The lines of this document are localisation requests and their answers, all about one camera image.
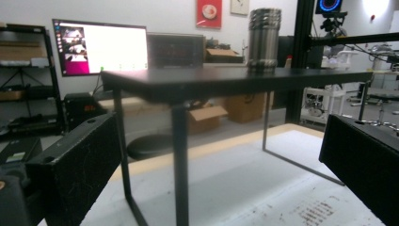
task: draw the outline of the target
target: black monitor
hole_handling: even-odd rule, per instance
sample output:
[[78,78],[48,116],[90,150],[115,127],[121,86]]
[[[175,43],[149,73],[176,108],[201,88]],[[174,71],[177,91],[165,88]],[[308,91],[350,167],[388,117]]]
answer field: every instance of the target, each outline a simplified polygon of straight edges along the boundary
[[[323,60],[324,46],[313,46],[308,52],[306,67],[320,69]],[[294,51],[294,36],[279,36],[279,49],[277,53],[277,67],[283,68],[288,56]]]
[[285,61],[294,51],[294,36],[279,36],[279,49],[277,51],[277,67],[283,68]]
[[343,0],[317,0],[316,14],[341,12]]
[[53,19],[62,76],[148,68],[145,26]]
[[200,68],[202,35],[148,33],[149,68]]

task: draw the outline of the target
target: desk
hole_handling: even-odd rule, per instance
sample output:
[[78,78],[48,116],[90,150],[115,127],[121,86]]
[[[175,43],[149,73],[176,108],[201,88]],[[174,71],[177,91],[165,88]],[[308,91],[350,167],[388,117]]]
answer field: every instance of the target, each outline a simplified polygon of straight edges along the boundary
[[[115,110],[118,116],[121,135],[124,134],[120,95],[122,90],[129,91],[150,103],[171,105],[176,222],[177,225],[189,225],[185,101],[271,90],[298,90],[305,87],[318,87],[348,82],[368,82],[372,74],[280,68],[277,68],[273,74],[262,74],[247,73],[247,69],[245,68],[211,68],[102,72],[101,76],[104,84],[114,90]],[[264,117],[264,127],[267,128],[267,114]],[[263,131],[263,147],[265,147],[266,133],[267,130],[265,129]],[[125,197],[138,224],[147,225],[131,194],[124,136],[120,136],[120,142],[122,148],[121,171]]]

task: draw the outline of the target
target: metal cylinder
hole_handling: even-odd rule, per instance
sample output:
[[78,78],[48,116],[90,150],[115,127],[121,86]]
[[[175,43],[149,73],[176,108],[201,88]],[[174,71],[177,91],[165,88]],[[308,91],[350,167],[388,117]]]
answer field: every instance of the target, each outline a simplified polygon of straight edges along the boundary
[[247,66],[251,72],[273,73],[277,67],[281,9],[258,8],[250,12]]

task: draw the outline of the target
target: black pole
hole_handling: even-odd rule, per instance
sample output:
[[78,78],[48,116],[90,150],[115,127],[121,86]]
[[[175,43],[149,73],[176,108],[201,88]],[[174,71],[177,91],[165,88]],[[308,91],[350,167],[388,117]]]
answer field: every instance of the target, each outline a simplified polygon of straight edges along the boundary
[[176,225],[188,226],[187,116],[184,104],[172,106]]
[[[294,51],[292,68],[305,69],[308,51],[311,46],[311,22],[313,20],[314,0],[298,0],[296,7]],[[285,122],[299,123],[302,107],[303,89],[288,92]]]

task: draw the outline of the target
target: monitor screen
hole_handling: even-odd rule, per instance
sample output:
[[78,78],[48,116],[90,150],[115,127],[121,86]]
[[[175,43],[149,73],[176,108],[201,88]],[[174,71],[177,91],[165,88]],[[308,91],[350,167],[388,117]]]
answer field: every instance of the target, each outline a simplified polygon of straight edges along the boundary
[[145,26],[53,19],[62,76],[148,68]]
[[147,34],[149,68],[201,68],[204,37],[185,34]]
[[317,0],[316,14],[337,13],[341,11],[343,0]]

